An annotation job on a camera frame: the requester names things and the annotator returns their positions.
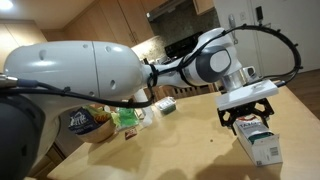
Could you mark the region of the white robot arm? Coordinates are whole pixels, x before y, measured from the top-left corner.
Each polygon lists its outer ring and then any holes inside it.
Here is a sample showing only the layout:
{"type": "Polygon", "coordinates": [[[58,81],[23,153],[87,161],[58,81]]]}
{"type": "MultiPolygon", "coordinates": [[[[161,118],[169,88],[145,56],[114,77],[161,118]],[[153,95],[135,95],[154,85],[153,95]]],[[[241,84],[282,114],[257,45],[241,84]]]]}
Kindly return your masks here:
{"type": "Polygon", "coordinates": [[[55,41],[21,46],[6,58],[0,77],[0,180],[23,180],[53,144],[58,116],[93,102],[133,108],[131,96],[156,85],[223,83],[221,110],[277,94],[271,80],[241,77],[227,30],[202,34],[187,55],[165,65],[142,63],[129,47],[102,41],[55,41]]]}

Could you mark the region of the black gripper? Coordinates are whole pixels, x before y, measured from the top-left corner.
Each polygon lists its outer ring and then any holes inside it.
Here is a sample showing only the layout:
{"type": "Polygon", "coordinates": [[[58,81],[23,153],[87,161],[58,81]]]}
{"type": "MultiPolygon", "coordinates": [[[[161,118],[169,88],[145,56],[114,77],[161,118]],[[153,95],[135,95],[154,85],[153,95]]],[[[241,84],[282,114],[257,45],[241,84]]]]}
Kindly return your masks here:
{"type": "Polygon", "coordinates": [[[237,118],[246,115],[257,115],[261,118],[262,123],[269,128],[268,118],[274,114],[274,110],[270,105],[267,98],[263,98],[257,101],[253,101],[244,105],[236,106],[226,110],[217,110],[220,124],[223,127],[230,127],[233,134],[237,136],[236,129],[234,127],[237,118]]]}

